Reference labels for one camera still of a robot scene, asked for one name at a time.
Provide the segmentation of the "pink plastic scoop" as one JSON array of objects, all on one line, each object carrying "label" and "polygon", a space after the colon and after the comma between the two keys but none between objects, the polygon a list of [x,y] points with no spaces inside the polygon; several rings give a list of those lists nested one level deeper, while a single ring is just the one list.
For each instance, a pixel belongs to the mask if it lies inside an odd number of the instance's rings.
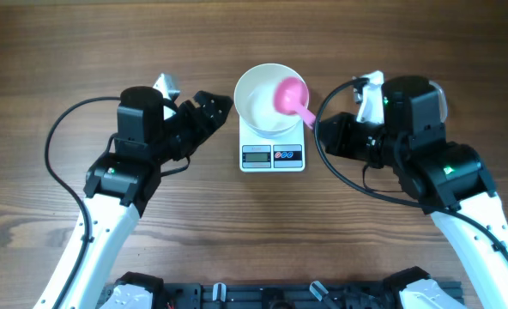
[{"label": "pink plastic scoop", "polygon": [[303,123],[313,130],[315,115],[308,109],[309,90],[298,77],[287,77],[275,90],[273,105],[283,115],[298,115]]}]

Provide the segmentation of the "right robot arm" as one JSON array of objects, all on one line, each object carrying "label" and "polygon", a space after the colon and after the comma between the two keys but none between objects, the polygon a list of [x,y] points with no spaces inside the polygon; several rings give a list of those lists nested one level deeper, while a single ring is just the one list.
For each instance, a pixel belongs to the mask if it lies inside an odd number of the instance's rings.
[{"label": "right robot arm", "polygon": [[317,114],[323,161],[337,156],[397,176],[405,206],[421,209],[447,238],[481,304],[508,308],[508,223],[492,175],[478,153],[446,138],[443,91],[423,76],[349,82],[357,114]]}]

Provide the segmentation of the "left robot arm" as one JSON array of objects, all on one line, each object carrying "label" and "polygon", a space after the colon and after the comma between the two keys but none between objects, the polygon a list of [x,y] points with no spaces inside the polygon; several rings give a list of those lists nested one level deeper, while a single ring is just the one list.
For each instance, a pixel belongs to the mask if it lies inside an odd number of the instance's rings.
[{"label": "left robot arm", "polygon": [[168,161],[188,161],[227,120],[233,100],[197,92],[176,104],[178,94],[147,86],[125,89],[117,98],[118,130],[88,169],[79,197],[55,180],[80,210],[73,233],[36,307],[93,308],[124,242],[142,218]]}]

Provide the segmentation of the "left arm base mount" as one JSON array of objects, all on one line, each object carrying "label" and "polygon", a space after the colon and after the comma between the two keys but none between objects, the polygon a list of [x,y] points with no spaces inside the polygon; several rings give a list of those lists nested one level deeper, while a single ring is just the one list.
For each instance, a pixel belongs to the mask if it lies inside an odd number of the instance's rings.
[{"label": "left arm base mount", "polygon": [[164,280],[156,276],[127,272],[106,285],[96,304],[100,309],[167,309]]}]

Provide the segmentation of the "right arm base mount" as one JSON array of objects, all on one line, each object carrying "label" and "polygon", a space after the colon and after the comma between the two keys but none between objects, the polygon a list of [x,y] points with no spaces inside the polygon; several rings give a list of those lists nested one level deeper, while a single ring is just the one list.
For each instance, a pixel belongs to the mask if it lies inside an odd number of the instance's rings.
[{"label": "right arm base mount", "polygon": [[383,280],[385,308],[466,309],[460,282],[442,289],[418,266],[401,270]]}]

